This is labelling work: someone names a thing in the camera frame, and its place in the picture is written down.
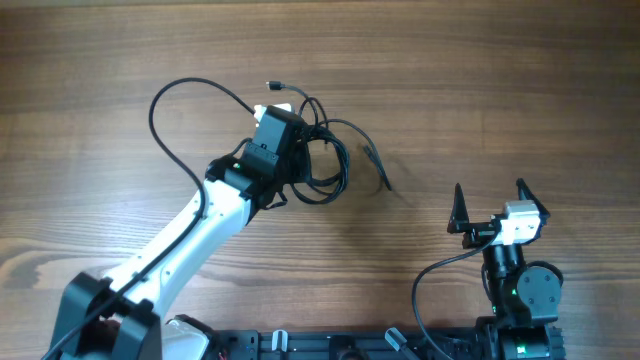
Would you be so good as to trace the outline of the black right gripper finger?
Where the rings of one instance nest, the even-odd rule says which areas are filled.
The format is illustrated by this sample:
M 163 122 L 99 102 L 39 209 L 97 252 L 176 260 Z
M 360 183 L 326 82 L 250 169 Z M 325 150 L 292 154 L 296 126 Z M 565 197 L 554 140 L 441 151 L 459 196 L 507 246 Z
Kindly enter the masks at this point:
M 459 183 L 455 185 L 451 215 L 447 225 L 449 234 L 468 232 L 470 228 L 469 215 L 464 199 L 464 193 Z
M 549 211 L 546 209 L 546 207 L 540 202 L 540 200 L 533 194 L 533 192 L 530 190 L 530 188 L 528 187 L 528 185 L 526 184 L 526 182 L 524 181 L 523 178 L 518 178 L 516 180 L 516 186 L 518 189 L 518 197 L 520 200 L 531 200 L 534 202 L 534 204 L 536 205 L 538 211 L 539 211 L 539 216 L 541 220 L 548 220 L 550 217 L 550 213 Z

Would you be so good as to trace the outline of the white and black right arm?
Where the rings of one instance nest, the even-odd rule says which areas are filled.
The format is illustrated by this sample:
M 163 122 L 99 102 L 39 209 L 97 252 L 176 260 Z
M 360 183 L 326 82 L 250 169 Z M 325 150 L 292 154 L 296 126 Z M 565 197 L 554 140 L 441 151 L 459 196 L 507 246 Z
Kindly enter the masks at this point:
M 476 320 L 482 355 L 498 360 L 561 360 L 567 357 L 559 317 L 564 277 L 545 261 L 526 261 L 524 247 L 541 236 L 550 217 L 523 179 L 518 198 L 487 222 L 470 221 L 462 187 L 455 186 L 450 234 L 463 235 L 462 247 L 482 252 L 481 278 L 493 315 Z

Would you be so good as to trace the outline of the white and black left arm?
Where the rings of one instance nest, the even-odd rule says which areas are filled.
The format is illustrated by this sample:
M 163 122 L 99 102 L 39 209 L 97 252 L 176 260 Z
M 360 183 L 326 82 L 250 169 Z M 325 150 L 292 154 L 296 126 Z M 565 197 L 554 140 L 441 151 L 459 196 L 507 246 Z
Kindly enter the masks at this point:
M 185 316 L 167 319 L 204 262 L 241 232 L 293 177 L 304 120 L 288 103 L 257 105 L 241 155 L 214 160 L 179 214 L 138 254 L 97 279 L 65 288 L 48 359 L 214 359 L 215 333 Z

